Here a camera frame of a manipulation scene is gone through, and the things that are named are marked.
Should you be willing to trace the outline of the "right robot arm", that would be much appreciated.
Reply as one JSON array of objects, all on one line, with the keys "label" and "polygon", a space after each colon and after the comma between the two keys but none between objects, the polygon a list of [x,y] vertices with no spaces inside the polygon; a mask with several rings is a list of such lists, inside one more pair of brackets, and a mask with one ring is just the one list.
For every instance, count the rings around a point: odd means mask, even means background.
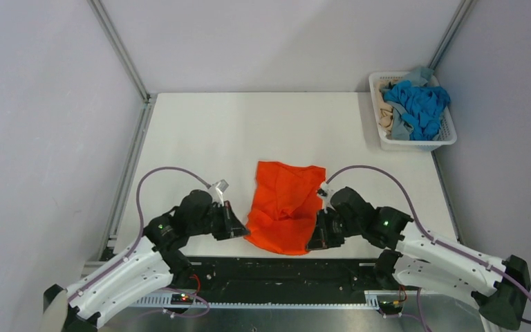
[{"label": "right robot arm", "polygon": [[324,202],[306,249],[340,247],[361,237],[381,253],[373,267],[382,288],[423,288],[453,297],[478,310],[486,320],[517,331],[524,322],[531,280],[527,262],[467,248],[430,230],[421,231],[411,216],[393,207],[373,207],[355,190],[317,190]]}]

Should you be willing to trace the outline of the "orange t shirt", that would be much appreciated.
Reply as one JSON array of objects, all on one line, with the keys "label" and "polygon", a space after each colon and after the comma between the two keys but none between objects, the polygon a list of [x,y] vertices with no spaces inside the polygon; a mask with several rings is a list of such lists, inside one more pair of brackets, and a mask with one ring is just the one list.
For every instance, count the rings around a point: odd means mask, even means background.
[{"label": "orange t shirt", "polygon": [[316,224],[322,200],[317,195],[326,169],[259,161],[256,189],[248,213],[245,240],[278,255],[302,256]]}]

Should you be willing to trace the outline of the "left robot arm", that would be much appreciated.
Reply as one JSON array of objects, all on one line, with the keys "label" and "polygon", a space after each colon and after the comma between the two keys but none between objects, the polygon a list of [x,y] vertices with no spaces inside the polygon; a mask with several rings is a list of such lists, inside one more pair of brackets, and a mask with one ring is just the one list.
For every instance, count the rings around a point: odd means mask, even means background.
[{"label": "left robot arm", "polygon": [[41,331],[98,331],[113,316],[161,288],[185,286],[192,264],[181,252],[191,237],[223,241],[249,235],[229,201],[193,190],[150,220],[139,238],[103,266],[66,288],[44,291]]}]

